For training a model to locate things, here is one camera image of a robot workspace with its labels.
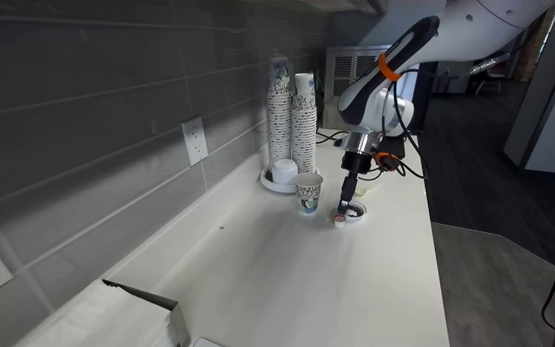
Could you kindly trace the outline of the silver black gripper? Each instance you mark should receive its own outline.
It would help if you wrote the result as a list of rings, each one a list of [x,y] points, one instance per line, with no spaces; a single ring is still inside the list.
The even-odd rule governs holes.
[[[353,194],[357,190],[357,173],[370,171],[372,156],[378,152],[380,142],[382,134],[378,131],[353,129],[347,134],[341,167],[349,173],[341,185],[337,213],[347,213]]]

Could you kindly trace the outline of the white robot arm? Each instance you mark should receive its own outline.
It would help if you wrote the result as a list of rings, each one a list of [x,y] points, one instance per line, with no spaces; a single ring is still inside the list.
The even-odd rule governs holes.
[[[488,57],[553,5],[555,0],[455,0],[439,13],[418,19],[384,50],[337,102],[339,115],[351,125],[337,213],[347,215],[355,208],[359,175],[370,169],[378,144],[407,131],[395,86],[409,69],[428,61]]]

